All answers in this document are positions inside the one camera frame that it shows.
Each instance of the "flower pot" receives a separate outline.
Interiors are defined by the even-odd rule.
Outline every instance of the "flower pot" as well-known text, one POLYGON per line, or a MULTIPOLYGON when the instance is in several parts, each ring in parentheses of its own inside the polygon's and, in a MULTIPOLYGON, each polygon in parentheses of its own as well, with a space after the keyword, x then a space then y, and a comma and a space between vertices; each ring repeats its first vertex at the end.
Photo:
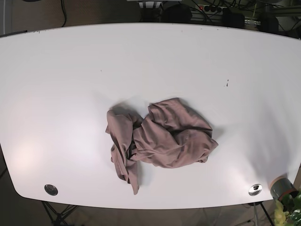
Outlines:
POLYGON ((276 178, 269 186, 269 189, 273 198, 280 202, 286 194, 290 194, 293 198, 298 194, 298 190, 293 186, 289 179, 283 176, 276 178))

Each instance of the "power strip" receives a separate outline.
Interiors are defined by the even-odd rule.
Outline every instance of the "power strip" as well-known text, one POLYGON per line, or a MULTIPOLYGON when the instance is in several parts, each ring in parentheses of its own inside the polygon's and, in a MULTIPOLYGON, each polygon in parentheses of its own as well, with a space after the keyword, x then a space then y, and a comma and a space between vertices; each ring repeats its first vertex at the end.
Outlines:
POLYGON ((198 5, 198 7, 196 6, 195 8, 198 10, 203 10, 206 14, 208 15, 222 15, 223 14, 223 10, 227 7, 221 7, 221 6, 210 6, 210 5, 198 5))

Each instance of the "metal grommet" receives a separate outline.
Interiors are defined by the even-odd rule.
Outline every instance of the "metal grommet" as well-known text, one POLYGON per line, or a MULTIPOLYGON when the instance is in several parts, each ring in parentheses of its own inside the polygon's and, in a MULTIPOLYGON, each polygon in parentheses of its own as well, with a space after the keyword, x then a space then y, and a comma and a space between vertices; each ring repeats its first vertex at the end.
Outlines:
POLYGON ((57 195, 57 188, 53 185, 45 185, 44 189, 49 195, 57 195))
POLYGON ((262 186, 261 185, 253 185, 250 189, 249 189, 249 195, 250 196, 254 196, 257 195, 261 192, 262 190, 262 186))

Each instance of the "white table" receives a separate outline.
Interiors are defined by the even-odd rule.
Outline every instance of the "white table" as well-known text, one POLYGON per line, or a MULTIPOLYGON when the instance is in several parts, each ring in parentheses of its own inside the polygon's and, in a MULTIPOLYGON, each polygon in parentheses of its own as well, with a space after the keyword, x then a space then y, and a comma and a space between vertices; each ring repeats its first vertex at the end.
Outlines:
POLYGON ((213 26, 108 24, 0 39, 0 143, 16 191, 49 202, 184 209, 271 199, 301 162, 301 42, 213 26), (107 110, 180 97, 219 143, 205 164, 120 180, 107 110), (57 187, 50 196, 44 185, 57 187), (248 194, 263 186, 257 196, 248 194))

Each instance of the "pink fabric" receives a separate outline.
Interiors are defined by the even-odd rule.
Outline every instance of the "pink fabric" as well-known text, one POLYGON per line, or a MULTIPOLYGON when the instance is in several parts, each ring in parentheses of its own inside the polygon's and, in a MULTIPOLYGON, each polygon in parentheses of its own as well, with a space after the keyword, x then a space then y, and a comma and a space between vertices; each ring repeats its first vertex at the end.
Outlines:
POLYGON ((112 162, 117 175, 138 193, 137 163, 143 161, 163 168, 178 168, 206 162, 218 146, 212 128, 178 98, 151 104, 144 120, 132 114, 107 112, 108 128, 114 145, 112 162))

